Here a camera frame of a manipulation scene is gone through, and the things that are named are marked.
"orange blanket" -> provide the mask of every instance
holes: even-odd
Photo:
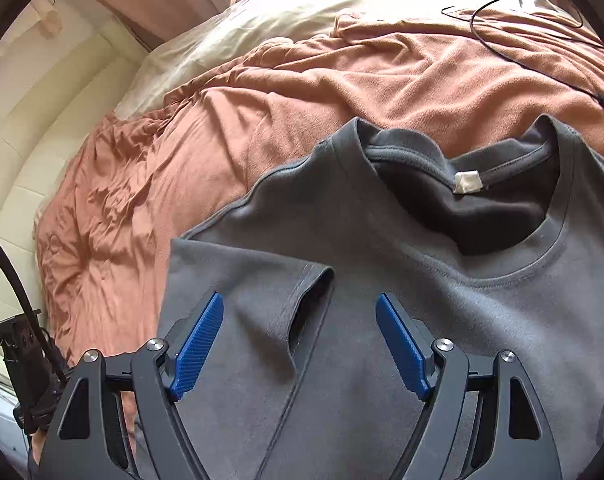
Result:
[[[486,16],[496,28],[480,31],[504,53],[604,94],[604,51],[549,37],[599,43],[593,34],[557,15]],[[443,20],[343,14],[330,37],[272,40],[170,92],[162,110],[104,118],[37,229],[51,333],[69,361],[88,348],[134,351],[155,335],[169,240],[354,116],[419,130],[455,156],[517,136],[544,112],[604,155],[594,99],[501,60],[466,23]]]

